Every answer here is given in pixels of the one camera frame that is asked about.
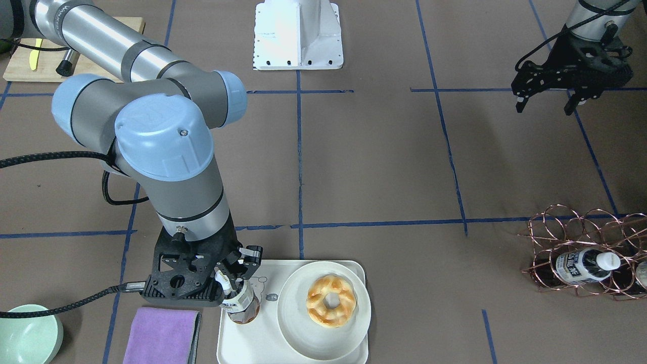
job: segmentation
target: copper wire rack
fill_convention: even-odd
[[[572,290],[577,297],[607,295],[616,301],[647,297],[634,284],[635,266],[647,260],[647,214],[619,217],[602,209],[579,214],[557,204],[535,214],[519,235],[531,239],[533,253],[531,266],[521,272],[531,276],[540,292]],[[587,247],[614,252],[620,257],[620,267],[601,282],[576,285],[562,280],[554,259]],[[546,265],[557,284],[544,282],[538,274],[538,268]]]

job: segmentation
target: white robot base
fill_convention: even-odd
[[[256,5],[254,69],[339,69],[339,7],[329,0],[265,0]]]

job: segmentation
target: blue joint cap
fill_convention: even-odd
[[[214,158],[214,140],[200,109],[186,97],[162,93],[126,105],[115,120],[124,159],[158,181],[193,178]]]
[[[81,143],[76,140],[72,131],[72,109],[81,92],[97,80],[107,80],[107,78],[91,73],[77,74],[60,84],[52,97],[52,115],[56,124],[78,144]]]
[[[247,110],[247,90],[241,79],[235,74],[227,71],[214,72],[217,72],[223,78],[227,90],[227,119],[220,126],[222,128],[225,125],[240,120],[245,114]]]

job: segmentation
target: purple cloth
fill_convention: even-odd
[[[139,308],[130,328],[124,364],[187,364],[195,359],[192,348],[194,341],[197,343],[198,314]]]

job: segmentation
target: blue tape line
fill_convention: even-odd
[[[296,71],[296,134],[297,154],[299,156],[299,259],[304,259],[303,253],[303,155],[302,155],[302,133],[301,133],[301,71]]]
[[[548,39],[548,37],[546,36],[546,32],[543,29],[542,20],[539,18],[539,13],[537,13],[537,9],[534,7],[533,1],[528,0],[528,3],[532,8],[532,12],[534,13],[534,17],[537,20],[537,24],[539,24],[539,29],[542,31],[543,39],[544,40]],[[550,50],[553,49],[550,44],[548,44],[548,49]],[[569,97],[569,99],[571,98],[571,93],[569,91],[566,91],[566,95]],[[580,118],[580,114],[578,113],[577,110],[575,110],[574,114],[575,114],[575,119],[577,120],[577,124],[580,126],[580,131],[582,132],[584,141],[586,142],[586,147],[589,148],[589,154],[591,154],[591,158],[593,159],[593,164],[595,165],[595,168],[598,171],[598,176],[600,176],[602,186],[604,187],[604,192],[606,192],[607,198],[609,199],[609,203],[611,204],[611,209],[613,209],[613,213],[617,215],[618,210],[616,209],[615,202],[613,201],[613,197],[611,197],[611,191],[609,190],[609,186],[607,185],[606,180],[604,179],[604,174],[602,173],[602,168],[600,167],[600,163],[598,163],[598,159],[595,157],[595,152],[593,151],[593,147],[591,146],[589,137],[586,135],[586,130],[584,129],[584,125],[582,124],[582,119]]]
[[[441,105],[441,96],[438,93],[436,75],[433,71],[432,54],[429,51],[429,43],[427,42],[427,33],[424,29],[424,22],[422,21],[422,11],[420,10],[420,0],[415,0],[415,6],[417,7],[417,10],[418,10],[418,20],[420,21],[420,29],[422,31],[422,40],[424,41],[424,49],[427,52],[427,62],[429,63],[429,72],[432,76],[432,84],[433,84],[434,94],[436,96],[436,104],[438,105],[438,114],[440,115],[441,126],[443,127],[445,143],[447,144],[447,154],[449,155],[449,164],[452,167],[452,173],[454,174],[454,185],[456,186],[456,197],[458,199],[458,207],[461,210],[461,218],[463,219],[463,228],[465,229],[465,235],[467,235],[467,222],[465,221],[465,210],[463,208],[463,199],[461,197],[461,189],[459,188],[459,185],[458,185],[458,176],[456,175],[456,167],[454,166],[452,147],[450,146],[450,143],[449,143],[449,135],[447,134],[447,127],[444,121],[443,106]]]
[[[253,94],[296,94],[296,90],[250,90],[247,91],[249,95]]]
[[[605,91],[647,91],[647,87],[616,87],[604,89]],[[506,88],[481,88],[481,89],[410,89],[411,92],[433,93],[433,92],[512,92]],[[564,91],[563,89],[548,89],[546,91]]]
[[[283,227],[284,225],[258,225],[258,226],[237,226],[236,231],[241,231],[241,230],[276,230],[279,229],[280,227]]]
[[[54,96],[54,93],[9,93],[7,97]]]
[[[354,93],[354,92],[355,90],[250,90],[250,91],[247,91],[249,95],[253,95],[253,94],[294,95],[296,93],[304,94],[304,93]]]
[[[628,214],[614,214],[616,218],[623,218]],[[555,216],[559,220],[569,220],[574,218],[573,215],[560,215]],[[304,229],[321,229],[327,227],[371,227],[371,226],[407,226],[407,225],[445,225],[453,223],[495,223],[495,222],[527,222],[532,216],[517,216],[510,218],[473,218],[473,219],[439,219],[439,220],[404,220],[404,221],[383,221],[383,222],[338,222],[338,223],[306,223],[303,224]],[[606,214],[588,215],[588,219],[604,219],[609,218]],[[291,229],[298,229],[299,225],[290,225]]]
[[[301,93],[354,93],[355,90],[302,90]]]
[[[481,88],[481,89],[410,89],[411,92],[512,92],[512,89],[505,88]]]
[[[530,3],[530,7],[532,8],[532,13],[534,14],[534,18],[537,20],[537,24],[539,25],[539,30],[542,32],[543,40],[548,39],[548,36],[546,35],[546,31],[543,29],[542,21],[539,18],[539,13],[537,12],[537,8],[534,7],[534,3],[532,0],[528,0],[528,3]],[[548,49],[553,49],[550,44],[548,44]]]
[[[139,188],[140,185],[137,183],[135,186],[135,194],[133,196],[133,199],[138,199],[139,198]],[[137,211],[137,204],[133,204],[133,207],[130,212],[130,219],[128,220],[128,233],[126,234],[126,240],[124,242],[124,252],[122,253],[122,263],[121,263],[121,272],[119,273],[119,284],[124,282],[124,271],[126,270],[126,255],[128,253],[128,249],[130,248],[130,237],[132,235],[133,231],[133,224],[135,223],[135,213]],[[108,363],[108,355],[110,354],[110,346],[112,345],[113,342],[113,332],[115,331],[115,319],[117,317],[117,309],[119,307],[119,298],[121,297],[121,294],[117,292],[115,295],[115,300],[113,301],[113,313],[110,316],[110,326],[108,326],[108,335],[105,338],[105,349],[104,349],[104,360],[103,364]]]
[[[0,239],[22,239],[22,238],[59,238],[67,236],[99,236],[99,235],[127,235],[127,230],[114,231],[71,231],[63,233],[25,233],[25,234],[0,234]]]
[[[490,355],[492,356],[492,364],[497,364],[496,352],[494,351],[494,342],[492,340],[492,331],[490,330],[490,321],[487,319],[487,311],[481,310],[483,314],[483,322],[485,323],[485,333],[487,334],[487,342],[490,345]]]
[[[164,46],[168,46],[168,40],[171,38],[171,27],[173,27],[173,16],[175,15],[175,2],[176,0],[173,0],[171,3],[171,13],[168,16],[168,26],[166,27],[166,37],[164,38]]]
[[[589,141],[589,137],[586,135],[586,130],[584,130],[584,125],[582,124],[582,119],[580,118],[580,114],[575,110],[575,119],[577,120],[577,124],[580,126],[580,130],[582,131],[582,136],[584,137],[584,141],[586,142],[586,147],[589,148],[589,154],[591,154],[591,158],[593,159],[593,164],[595,165],[595,169],[598,171],[598,176],[600,176],[600,181],[602,182],[602,186],[604,187],[604,192],[607,194],[607,198],[609,199],[609,203],[611,204],[611,209],[613,210],[614,214],[618,214],[618,209],[616,209],[615,202],[613,201],[613,197],[611,197],[611,191],[609,190],[609,185],[607,185],[606,180],[604,179],[604,174],[602,174],[602,167],[600,167],[600,163],[598,163],[597,157],[595,157],[595,152],[593,151],[593,147],[591,146],[591,142]]]
[[[6,83],[5,90],[2,92],[2,96],[0,97],[0,110],[2,110],[2,106],[5,104],[6,96],[9,94],[9,89],[11,88],[11,81]]]

